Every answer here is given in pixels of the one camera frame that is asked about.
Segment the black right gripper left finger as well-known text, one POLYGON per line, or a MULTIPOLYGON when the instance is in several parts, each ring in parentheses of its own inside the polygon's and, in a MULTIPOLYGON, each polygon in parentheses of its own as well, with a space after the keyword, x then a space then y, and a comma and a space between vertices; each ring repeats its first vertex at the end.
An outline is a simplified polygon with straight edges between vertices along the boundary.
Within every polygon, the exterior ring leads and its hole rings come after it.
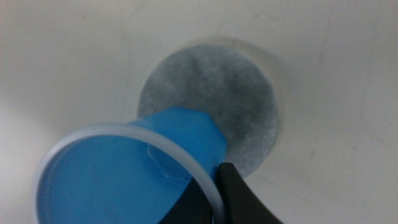
POLYGON ((195 179, 192 179, 160 224, 212 224, 210 204, 195 179))

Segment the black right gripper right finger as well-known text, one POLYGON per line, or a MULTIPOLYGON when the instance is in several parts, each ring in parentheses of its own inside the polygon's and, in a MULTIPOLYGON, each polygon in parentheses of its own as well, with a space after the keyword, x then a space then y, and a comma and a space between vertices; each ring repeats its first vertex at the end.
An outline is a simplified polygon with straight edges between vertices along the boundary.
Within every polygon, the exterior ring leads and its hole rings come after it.
POLYGON ((230 224, 282 224, 255 196, 234 164, 224 162, 218 167, 216 185, 230 224))

